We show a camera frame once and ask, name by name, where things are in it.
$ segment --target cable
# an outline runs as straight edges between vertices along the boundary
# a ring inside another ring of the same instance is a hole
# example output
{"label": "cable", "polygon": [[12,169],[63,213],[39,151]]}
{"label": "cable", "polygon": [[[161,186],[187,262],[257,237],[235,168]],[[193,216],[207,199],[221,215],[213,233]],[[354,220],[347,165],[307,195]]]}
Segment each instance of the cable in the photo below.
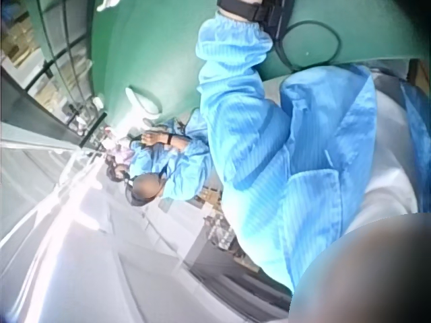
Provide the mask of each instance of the cable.
{"label": "cable", "polygon": [[[332,55],[332,57],[330,59],[328,59],[327,61],[324,62],[320,62],[320,63],[316,63],[313,65],[309,65],[309,66],[299,66],[299,65],[295,65],[292,62],[289,61],[286,52],[284,51],[283,48],[283,39],[284,37],[286,37],[286,35],[291,32],[293,29],[295,29],[298,26],[302,26],[302,25],[317,25],[320,27],[324,27],[324,29],[330,31],[330,33],[332,33],[332,35],[335,36],[335,38],[337,39],[337,48],[335,49],[334,55]],[[280,37],[277,40],[273,40],[274,41],[274,49],[275,52],[277,53],[278,57],[280,58],[280,60],[282,61],[282,63],[288,68],[290,69],[292,72],[298,72],[301,71],[303,69],[309,69],[311,67],[316,67],[316,66],[322,66],[322,65],[331,65],[332,62],[338,57],[339,52],[341,51],[341,38],[339,36],[339,34],[330,26],[328,26],[327,24],[324,24],[323,22],[318,22],[315,20],[304,20],[302,22],[297,22],[293,25],[291,25],[286,32],[284,33],[284,35],[282,37]]]}

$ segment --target person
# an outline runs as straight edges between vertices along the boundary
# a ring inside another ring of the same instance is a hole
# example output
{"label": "person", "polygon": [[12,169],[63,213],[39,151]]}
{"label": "person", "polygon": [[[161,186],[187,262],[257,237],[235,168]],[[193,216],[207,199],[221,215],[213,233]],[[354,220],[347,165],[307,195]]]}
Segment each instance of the person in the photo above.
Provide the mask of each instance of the person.
{"label": "person", "polygon": [[142,142],[152,147],[169,145],[176,153],[169,155],[164,165],[153,159],[152,171],[134,179],[133,192],[137,196],[148,201],[157,196],[185,201],[201,191],[213,164],[207,125],[198,109],[192,113],[185,127],[185,135],[148,131],[142,136]]}
{"label": "person", "polygon": [[[154,127],[163,131],[172,132],[179,129],[178,123],[169,120],[166,124]],[[164,145],[146,147],[141,142],[141,135],[137,137],[124,137],[118,141],[108,140],[108,153],[113,156],[114,162],[109,164],[106,175],[113,182],[121,182],[125,179],[134,178],[140,174],[151,172],[153,161],[156,165],[164,165],[163,159],[169,158],[168,151]]]}
{"label": "person", "polygon": [[226,219],[253,262],[294,292],[347,232],[431,211],[430,103],[382,61],[295,73],[276,104],[255,69],[272,45],[258,24],[219,10],[199,31],[198,90]]}

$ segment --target sleeve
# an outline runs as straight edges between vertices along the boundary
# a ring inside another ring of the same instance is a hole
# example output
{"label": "sleeve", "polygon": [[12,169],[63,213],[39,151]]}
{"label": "sleeve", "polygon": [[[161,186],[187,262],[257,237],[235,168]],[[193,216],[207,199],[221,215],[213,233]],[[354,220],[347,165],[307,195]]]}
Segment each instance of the sleeve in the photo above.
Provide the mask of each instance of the sleeve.
{"label": "sleeve", "polygon": [[151,149],[135,150],[135,155],[133,156],[129,166],[130,178],[152,172],[152,166]]}
{"label": "sleeve", "polygon": [[224,185],[249,185],[287,141],[290,117],[265,99],[256,65],[272,47],[258,24],[220,14],[205,22],[196,47],[206,61],[199,74],[201,113]]}
{"label": "sleeve", "polygon": [[163,197],[182,201],[192,199],[209,178],[212,165],[208,145],[198,139],[192,140],[179,155],[175,170],[166,181]]}

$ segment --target green partition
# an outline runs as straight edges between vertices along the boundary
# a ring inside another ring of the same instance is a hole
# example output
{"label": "green partition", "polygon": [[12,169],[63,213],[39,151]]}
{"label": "green partition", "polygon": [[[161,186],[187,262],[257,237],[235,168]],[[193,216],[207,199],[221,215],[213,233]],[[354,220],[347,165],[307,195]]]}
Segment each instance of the green partition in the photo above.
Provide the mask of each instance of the green partition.
{"label": "green partition", "polygon": [[[101,2],[96,0],[96,7]],[[203,62],[195,55],[197,33],[216,9],[216,0],[121,0],[95,12],[92,77],[110,124],[130,109],[127,86],[159,104],[162,119],[199,106]],[[296,0],[291,24],[304,20],[323,22],[339,34],[341,51],[334,63],[429,55],[429,39],[418,36],[392,0]],[[326,61],[336,47],[334,35],[316,25],[297,27],[284,41],[288,58],[301,66]],[[290,71],[271,52],[259,72],[266,80]]]}

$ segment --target black wrist strap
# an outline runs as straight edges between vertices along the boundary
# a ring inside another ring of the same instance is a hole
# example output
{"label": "black wrist strap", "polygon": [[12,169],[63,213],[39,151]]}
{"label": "black wrist strap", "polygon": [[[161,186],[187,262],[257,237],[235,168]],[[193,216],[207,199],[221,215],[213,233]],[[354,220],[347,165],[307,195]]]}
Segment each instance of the black wrist strap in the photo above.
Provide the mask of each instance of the black wrist strap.
{"label": "black wrist strap", "polygon": [[241,0],[217,0],[217,6],[250,22],[263,22],[269,11],[264,5]]}
{"label": "black wrist strap", "polygon": [[170,145],[170,141],[172,140],[172,137],[173,137],[174,135],[172,134],[172,133],[170,133],[169,135],[168,135],[168,141],[166,142],[166,144],[167,145]]}
{"label": "black wrist strap", "polygon": [[241,0],[217,0],[217,6],[250,22],[258,22],[273,40],[279,40],[288,26],[294,0],[263,0],[262,4]]}

